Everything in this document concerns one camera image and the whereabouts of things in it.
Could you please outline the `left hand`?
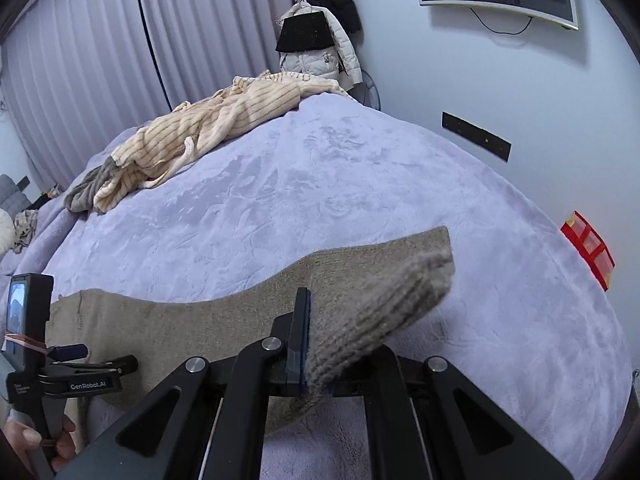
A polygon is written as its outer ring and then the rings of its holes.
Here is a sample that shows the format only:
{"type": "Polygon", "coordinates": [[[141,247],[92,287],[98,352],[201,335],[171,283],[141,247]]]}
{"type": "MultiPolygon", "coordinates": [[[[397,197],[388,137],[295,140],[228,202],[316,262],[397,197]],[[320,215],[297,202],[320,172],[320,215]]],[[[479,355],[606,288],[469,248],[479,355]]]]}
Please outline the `left hand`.
{"type": "MultiPolygon", "coordinates": [[[[51,460],[51,467],[55,472],[59,472],[77,456],[76,445],[72,438],[72,433],[76,430],[75,423],[66,414],[63,415],[62,423],[63,431],[56,441],[55,456],[51,460]]],[[[14,419],[6,422],[3,433],[16,455],[32,472],[28,452],[41,448],[42,437],[40,433],[14,419]]]]}

